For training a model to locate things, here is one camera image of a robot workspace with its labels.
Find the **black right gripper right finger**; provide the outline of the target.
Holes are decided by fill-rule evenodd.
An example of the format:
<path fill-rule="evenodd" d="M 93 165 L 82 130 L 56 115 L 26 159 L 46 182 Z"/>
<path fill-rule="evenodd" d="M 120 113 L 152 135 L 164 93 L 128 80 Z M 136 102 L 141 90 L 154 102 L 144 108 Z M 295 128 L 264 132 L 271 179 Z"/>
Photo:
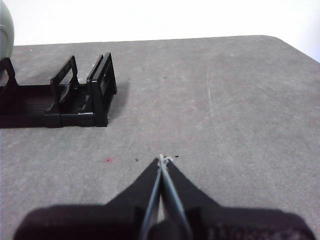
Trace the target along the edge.
<path fill-rule="evenodd" d="M 227 207 L 196 187 L 173 163 L 161 158 L 164 189 L 173 194 L 184 226 L 195 240 L 311 240 L 297 214 L 279 209 Z"/>

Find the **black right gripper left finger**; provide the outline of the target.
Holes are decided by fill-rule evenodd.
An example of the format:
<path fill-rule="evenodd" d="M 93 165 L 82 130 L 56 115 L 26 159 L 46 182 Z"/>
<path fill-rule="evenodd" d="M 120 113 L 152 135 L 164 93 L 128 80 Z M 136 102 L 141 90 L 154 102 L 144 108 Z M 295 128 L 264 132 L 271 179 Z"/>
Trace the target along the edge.
<path fill-rule="evenodd" d="M 15 240 L 135 240 L 158 176 L 155 158 L 138 178 L 106 204 L 66 204 L 29 212 Z"/>

